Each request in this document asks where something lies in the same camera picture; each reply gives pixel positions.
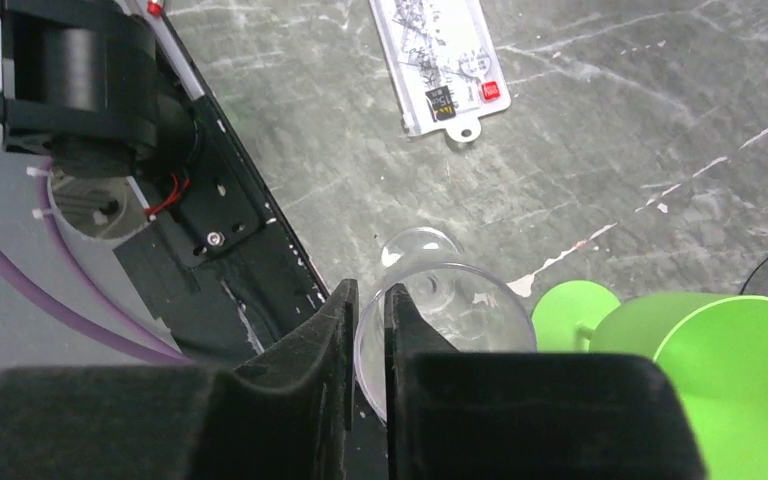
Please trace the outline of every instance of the marble countertop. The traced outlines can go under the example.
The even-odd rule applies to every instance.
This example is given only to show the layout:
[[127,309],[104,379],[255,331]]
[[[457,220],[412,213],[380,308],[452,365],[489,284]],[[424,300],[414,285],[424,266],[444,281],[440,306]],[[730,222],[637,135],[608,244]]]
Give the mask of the marble countertop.
[[768,255],[768,1],[484,0],[513,105],[409,139],[367,2],[175,0],[170,19],[326,282],[444,227],[528,305],[736,292]]

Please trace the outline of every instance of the gray floor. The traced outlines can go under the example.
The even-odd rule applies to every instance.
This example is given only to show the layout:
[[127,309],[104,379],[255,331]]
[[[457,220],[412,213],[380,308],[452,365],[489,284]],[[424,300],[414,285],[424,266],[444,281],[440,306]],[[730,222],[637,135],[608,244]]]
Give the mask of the gray floor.
[[[445,227],[530,307],[568,279],[620,297],[734,292],[768,254],[768,0],[484,0],[510,88],[473,148],[408,140],[364,0],[169,0],[171,18],[327,283],[367,292],[383,241]],[[0,244],[105,325],[0,156]],[[147,312],[109,245],[73,239]],[[0,280],[0,366],[123,362]]]

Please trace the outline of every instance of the plastic package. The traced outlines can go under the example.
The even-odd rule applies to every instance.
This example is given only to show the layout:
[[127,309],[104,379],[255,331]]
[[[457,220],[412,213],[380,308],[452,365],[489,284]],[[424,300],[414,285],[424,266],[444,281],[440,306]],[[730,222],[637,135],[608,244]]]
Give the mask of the plastic package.
[[478,0],[370,0],[409,136],[481,134],[511,96]]

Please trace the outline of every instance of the green cup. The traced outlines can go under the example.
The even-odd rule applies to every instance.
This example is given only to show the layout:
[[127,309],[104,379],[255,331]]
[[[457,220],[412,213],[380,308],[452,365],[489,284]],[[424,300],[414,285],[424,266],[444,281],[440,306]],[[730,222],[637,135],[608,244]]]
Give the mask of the green cup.
[[681,396],[712,480],[768,480],[768,297],[658,293],[620,305],[601,285],[550,290],[540,351],[653,360]]

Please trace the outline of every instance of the black label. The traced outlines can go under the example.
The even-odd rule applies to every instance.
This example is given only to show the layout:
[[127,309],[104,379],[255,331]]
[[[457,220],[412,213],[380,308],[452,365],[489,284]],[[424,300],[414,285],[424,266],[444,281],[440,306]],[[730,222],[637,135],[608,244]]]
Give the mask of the black label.
[[452,102],[452,94],[449,92],[448,85],[425,92],[425,98],[428,99],[431,117],[435,122],[455,118],[455,104]]

